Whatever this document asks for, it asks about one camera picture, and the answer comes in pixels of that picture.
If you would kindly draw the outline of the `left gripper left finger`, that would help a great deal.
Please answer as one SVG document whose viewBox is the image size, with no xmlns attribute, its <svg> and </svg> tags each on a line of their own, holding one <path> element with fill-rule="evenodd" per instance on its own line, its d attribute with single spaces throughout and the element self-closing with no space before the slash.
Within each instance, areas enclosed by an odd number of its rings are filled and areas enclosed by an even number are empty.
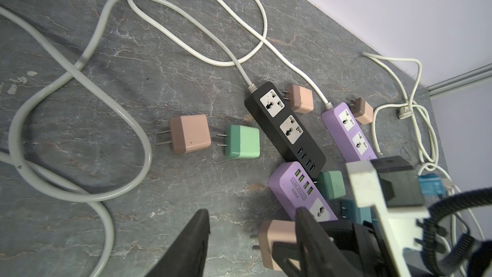
<svg viewBox="0 0 492 277">
<path fill-rule="evenodd" d="M 147 276 L 202 276 L 209 236 L 209 212 L 200 209 Z"/>
</svg>

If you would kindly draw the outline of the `purple power strip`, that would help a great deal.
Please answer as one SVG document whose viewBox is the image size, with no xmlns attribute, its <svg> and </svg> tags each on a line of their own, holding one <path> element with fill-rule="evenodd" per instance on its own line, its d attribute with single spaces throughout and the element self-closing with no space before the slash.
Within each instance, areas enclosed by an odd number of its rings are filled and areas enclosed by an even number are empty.
<svg viewBox="0 0 492 277">
<path fill-rule="evenodd" d="M 338 220 L 299 162 L 281 164 L 270 176 L 269 187 L 292 221 L 299 207 L 308 209 L 319 223 Z"/>
<path fill-rule="evenodd" d="M 322 120 L 346 162 L 377 158 L 346 103 L 325 111 Z"/>
</svg>

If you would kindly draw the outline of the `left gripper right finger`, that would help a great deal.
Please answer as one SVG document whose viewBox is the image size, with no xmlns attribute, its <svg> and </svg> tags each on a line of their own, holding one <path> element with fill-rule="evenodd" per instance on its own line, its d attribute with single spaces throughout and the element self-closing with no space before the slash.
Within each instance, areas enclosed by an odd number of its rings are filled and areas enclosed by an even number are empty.
<svg viewBox="0 0 492 277">
<path fill-rule="evenodd" d="M 295 233 L 301 265 L 300 276 L 361 275 L 305 207 L 296 210 Z"/>
</svg>

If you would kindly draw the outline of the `purple power strip front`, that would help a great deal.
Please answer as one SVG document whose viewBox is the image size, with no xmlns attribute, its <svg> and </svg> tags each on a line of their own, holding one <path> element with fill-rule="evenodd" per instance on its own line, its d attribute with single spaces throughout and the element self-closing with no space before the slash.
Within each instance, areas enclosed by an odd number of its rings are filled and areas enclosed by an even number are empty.
<svg viewBox="0 0 492 277">
<path fill-rule="evenodd" d="M 292 221 L 299 207 L 308 209 L 319 223 L 338 220 L 299 162 L 281 164 L 270 176 L 269 187 Z"/>
</svg>

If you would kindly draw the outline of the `green plug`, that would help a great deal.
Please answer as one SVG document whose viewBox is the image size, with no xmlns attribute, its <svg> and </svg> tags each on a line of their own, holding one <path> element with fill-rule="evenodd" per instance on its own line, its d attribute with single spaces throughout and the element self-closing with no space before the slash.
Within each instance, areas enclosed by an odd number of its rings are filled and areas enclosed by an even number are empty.
<svg viewBox="0 0 492 277">
<path fill-rule="evenodd" d="M 346 195 L 341 171 L 323 171 L 315 179 L 315 185 L 325 200 L 335 200 Z"/>
<path fill-rule="evenodd" d="M 232 124 L 223 134 L 224 155 L 228 159 L 256 159 L 260 156 L 260 131 L 257 128 Z"/>
</svg>

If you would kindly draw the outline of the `black power strip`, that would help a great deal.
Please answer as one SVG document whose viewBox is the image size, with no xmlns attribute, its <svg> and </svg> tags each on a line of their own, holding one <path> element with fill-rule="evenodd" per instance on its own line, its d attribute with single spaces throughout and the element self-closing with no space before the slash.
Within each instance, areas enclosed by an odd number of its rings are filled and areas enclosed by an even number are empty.
<svg viewBox="0 0 492 277">
<path fill-rule="evenodd" d="M 299 162 L 312 179 L 319 176 L 326 157 L 273 83 L 258 87 L 244 105 L 284 161 Z"/>
</svg>

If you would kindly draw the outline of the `pink plug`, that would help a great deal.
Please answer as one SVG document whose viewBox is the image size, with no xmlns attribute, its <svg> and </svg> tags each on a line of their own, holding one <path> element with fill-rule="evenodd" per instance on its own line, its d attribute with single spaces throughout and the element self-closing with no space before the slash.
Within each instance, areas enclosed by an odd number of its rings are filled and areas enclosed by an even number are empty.
<svg viewBox="0 0 492 277">
<path fill-rule="evenodd" d="M 374 120 L 373 107 L 363 98 L 358 97 L 349 103 L 350 111 L 360 124 L 371 124 Z"/>
<path fill-rule="evenodd" d="M 205 114 L 182 115 L 169 120 L 169 130 L 159 134 L 170 133 L 171 140 L 159 142 L 157 146 L 172 144 L 175 153 L 191 153 L 211 146 L 211 136 Z"/>
</svg>

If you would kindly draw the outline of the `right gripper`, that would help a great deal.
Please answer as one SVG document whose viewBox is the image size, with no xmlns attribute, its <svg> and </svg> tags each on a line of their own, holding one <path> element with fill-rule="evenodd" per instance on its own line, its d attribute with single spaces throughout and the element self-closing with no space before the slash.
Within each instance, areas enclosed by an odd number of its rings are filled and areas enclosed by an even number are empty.
<svg viewBox="0 0 492 277">
<path fill-rule="evenodd" d="M 362 276 L 398 276 L 383 233 L 375 224 L 341 219 L 323 222 L 322 228 Z M 307 276 L 302 266 L 301 246 L 287 242 L 273 244 L 273 260 L 289 277 Z"/>
</svg>

